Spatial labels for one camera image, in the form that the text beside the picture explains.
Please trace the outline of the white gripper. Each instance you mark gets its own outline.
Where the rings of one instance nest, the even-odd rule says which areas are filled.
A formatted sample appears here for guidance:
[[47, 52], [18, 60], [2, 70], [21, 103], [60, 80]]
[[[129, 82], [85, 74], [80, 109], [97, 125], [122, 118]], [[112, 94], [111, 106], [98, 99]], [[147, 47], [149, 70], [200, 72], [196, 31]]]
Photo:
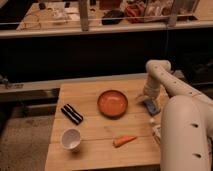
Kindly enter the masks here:
[[156, 99], [160, 94], [160, 83], [153, 78], [148, 78], [144, 85], [143, 94], [136, 97], [137, 102], [143, 102], [148, 97]]

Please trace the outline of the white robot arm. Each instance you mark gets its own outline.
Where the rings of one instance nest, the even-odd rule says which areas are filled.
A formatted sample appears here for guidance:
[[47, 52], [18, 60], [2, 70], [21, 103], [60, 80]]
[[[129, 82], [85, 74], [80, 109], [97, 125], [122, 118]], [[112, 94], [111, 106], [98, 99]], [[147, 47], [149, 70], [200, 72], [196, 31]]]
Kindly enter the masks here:
[[138, 102], [154, 101], [163, 85], [171, 95], [161, 115], [161, 171], [211, 171], [213, 100], [170, 73], [168, 60], [146, 63], [147, 81]]

